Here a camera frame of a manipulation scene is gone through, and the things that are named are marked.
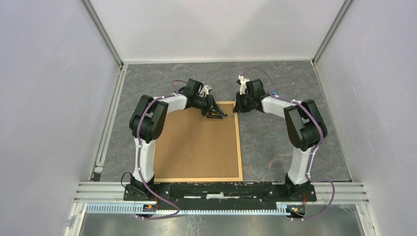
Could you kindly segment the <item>wooden picture frame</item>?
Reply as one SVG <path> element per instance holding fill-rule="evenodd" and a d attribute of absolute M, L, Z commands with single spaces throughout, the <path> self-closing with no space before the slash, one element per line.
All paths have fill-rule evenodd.
<path fill-rule="evenodd" d="M 223 119 L 206 118 L 195 108 L 167 115 L 154 152 L 156 182 L 243 180 L 235 103 L 220 101 L 218 105 L 227 114 Z"/>

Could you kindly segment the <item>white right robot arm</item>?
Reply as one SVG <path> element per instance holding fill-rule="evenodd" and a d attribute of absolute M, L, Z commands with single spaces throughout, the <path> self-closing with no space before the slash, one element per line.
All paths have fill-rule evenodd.
<path fill-rule="evenodd" d="M 235 113 L 256 110 L 284 118 L 294 147 L 291 167 L 285 177 L 284 195 L 291 201 L 298 200 L 310 184 L 311 163 L 328 133 L 315 101 L 296 101 L 266 94 L 259 79 L 251 81 L 239 76 L 237 83 L 240 88 L 236 93 Z"/>

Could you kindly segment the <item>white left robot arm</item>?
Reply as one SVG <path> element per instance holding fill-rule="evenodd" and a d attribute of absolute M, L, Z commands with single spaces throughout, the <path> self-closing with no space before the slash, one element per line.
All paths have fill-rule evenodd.
<path fill-rule="evenodd" d="M 185 83 L 167 96 L 142 95 L 129 121 L 136 145 L 135 169 L 130 184 L 142 200 L 154 196 L 154 147 L 162 134 L 168 113 L 195 108 L 206 118 L 223 119 L 227 116 L 210 94 L 210 86 L 193 79 Z"/>

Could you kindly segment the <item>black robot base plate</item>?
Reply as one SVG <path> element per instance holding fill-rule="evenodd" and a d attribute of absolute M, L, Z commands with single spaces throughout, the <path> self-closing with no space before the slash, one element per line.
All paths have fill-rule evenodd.
<path fill-rule="evenodd" d="M 279 182 L 157 183 L 144 194 L 126 185 L 125 201 L 156 201 L 158 210 L 272 210 L 276 203 L 315 202 L 317 196 L 310 183 L 303 192 L 289 194 Z"/>

